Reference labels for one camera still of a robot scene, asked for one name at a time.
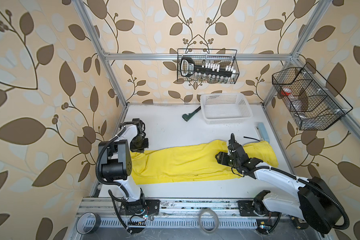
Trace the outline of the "yellow trousers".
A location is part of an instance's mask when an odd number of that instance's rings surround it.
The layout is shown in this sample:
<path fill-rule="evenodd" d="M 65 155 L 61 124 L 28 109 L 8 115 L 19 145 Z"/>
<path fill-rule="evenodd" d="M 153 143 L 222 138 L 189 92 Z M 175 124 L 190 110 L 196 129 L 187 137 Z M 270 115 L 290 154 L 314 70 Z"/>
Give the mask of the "yellow trousers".
<path fill-rule="evenodd" d="M 228 152 L 227 142 L 131 153 L 131 176 L 137 185 L 237 179 L 237 171 L 217 162 L 220 152 Z"/>

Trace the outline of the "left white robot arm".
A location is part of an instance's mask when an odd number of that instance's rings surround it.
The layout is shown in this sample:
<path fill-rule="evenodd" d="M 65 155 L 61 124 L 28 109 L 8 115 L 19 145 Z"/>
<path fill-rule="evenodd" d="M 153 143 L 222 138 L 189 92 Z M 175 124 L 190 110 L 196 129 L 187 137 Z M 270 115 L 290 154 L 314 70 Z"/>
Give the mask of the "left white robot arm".
<path fill-rule="evenodd" d="M 123 194 L 121 198 L 112 190 L 108 193 L 112 202 L 119 202 L 128 215 L 144 215 L 149 211 L 143 190 L 132 177 L 132 153 L 143 153 L 149 147 L 145 129 L 145 123 L 135 118 L 122 123 L 111 140 L 99 143 L 96 177 L 103 185 L 118 187 Z"/>

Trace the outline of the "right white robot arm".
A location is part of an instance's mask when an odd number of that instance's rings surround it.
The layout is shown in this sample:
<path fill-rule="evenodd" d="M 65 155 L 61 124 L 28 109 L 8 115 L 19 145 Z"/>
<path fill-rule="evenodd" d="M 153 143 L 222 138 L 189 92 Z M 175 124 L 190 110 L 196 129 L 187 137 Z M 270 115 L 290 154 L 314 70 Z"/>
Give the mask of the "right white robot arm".
<path fill-rule="evenodd" d="M 319 177 L 299 177 L 276 168 L 273 148 L 267 141 L 254 140 L 242 146 L 235 135 L 227 141 L 227 149 L 215 156 L 218 164 L 229 167 L 234 175 L 266 182 L 284 192 L 273 194 L 262 190 L 250 205 L 239 204 L 249 214 L 264 217 L 277 213 L 291 216 L 296 227 L 308 224 L 321 235 L 332 229 L 346 230 L 350 218 L 329 186 Z"/>

